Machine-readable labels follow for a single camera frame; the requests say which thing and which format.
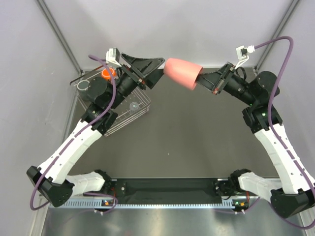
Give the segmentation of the pink plastic cup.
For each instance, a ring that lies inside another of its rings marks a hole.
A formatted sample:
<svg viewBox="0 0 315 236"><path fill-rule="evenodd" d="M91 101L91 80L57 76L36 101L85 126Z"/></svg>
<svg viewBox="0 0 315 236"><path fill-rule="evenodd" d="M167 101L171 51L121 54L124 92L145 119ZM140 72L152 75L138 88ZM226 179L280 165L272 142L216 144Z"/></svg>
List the pink plastic cup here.
<svg viewBox="0 0 315 236"><path fill-rule="evenodd" d="M174 82L194 90L196 80L203 67L201 65L175 58L169 58L164 66L163 72Z"/></svg>

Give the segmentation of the small clear plastic cup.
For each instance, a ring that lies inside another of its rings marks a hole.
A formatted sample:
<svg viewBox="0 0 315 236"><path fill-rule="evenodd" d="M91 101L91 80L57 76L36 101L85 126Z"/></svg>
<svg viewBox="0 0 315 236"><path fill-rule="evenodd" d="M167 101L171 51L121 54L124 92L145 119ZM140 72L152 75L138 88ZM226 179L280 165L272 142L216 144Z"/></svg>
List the small clear plastic cup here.
<svg viewBox="0 0 315 236"><path fill-rule="evenodd" d="M134 114L140 110L140 105L137 102L131 102L129 105L129 113Z"/></svg>

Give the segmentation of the orange mug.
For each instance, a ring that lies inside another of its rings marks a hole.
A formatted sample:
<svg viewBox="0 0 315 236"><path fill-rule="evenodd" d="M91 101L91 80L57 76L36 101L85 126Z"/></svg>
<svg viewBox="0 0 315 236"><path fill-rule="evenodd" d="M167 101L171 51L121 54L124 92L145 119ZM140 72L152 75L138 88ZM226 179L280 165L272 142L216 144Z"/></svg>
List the orange mug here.
<svg viewBox="0 0 315 236"><path fill-rule="evenodd" d="M102 78L110 81L111 80L111 75L112 74L114 76L114 78L117 77L117 72L114 68L110 67L109 70L107 69L103 69L102 72L101 72L101 76Z"/></svg>

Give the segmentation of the grey mug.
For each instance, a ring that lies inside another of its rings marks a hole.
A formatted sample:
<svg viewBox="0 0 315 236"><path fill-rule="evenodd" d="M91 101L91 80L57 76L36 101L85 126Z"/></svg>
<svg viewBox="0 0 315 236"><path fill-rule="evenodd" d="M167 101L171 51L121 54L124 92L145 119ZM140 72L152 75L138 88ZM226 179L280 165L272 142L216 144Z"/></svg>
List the grey mug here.
<svg viewBox="0 0 315 236"><path fill-rule="evenodd" d="M83 101L93 102L94 89L89 80L82 80L77 84L77 91Z"/></svg>

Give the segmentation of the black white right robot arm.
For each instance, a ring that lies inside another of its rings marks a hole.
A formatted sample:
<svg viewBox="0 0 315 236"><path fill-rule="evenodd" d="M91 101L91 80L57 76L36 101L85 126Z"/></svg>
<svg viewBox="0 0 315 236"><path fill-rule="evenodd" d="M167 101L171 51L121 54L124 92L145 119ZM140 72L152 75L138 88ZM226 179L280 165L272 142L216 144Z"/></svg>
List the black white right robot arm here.
<svg viewBox="0 0 315 236"><path fill-rule="evenodd" d="M242 111L243 119L265 148L280 178L278 182L269 181L248 169L236 170L229 177L231 192L252 192L267 200L280 217L289 218L315 206L315 180L293 150L278 111L267 110L276 79L274 73L263 71L247 82L227 63L215 72L199 74L196 81L215 95L225 91L248 105Z"/></svg>

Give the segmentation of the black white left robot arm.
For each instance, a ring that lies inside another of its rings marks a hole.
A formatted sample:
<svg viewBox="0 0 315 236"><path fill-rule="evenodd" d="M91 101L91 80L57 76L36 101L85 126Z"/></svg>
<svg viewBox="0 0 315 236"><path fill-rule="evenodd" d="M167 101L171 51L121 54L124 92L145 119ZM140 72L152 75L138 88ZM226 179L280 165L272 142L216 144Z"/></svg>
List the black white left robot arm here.
<svg viewBox="0 0 315 236"><path fill-rule="evenodd" d="M95 192L107 195L111 191L111 178L101 170L70 176L68 173L85 151L104 136L118 117L115 109L136 89L152 89L163 76L160 66L164 58L136 58L120 54L115 48L105 59L94 55L109 72L110 79L98 76L90 81L86 91L89 106L69 137L38 167L30 166L27 176L39 192L54 207L65 204L72 196ZM115 76L110 67L118 69Z"/></svg>

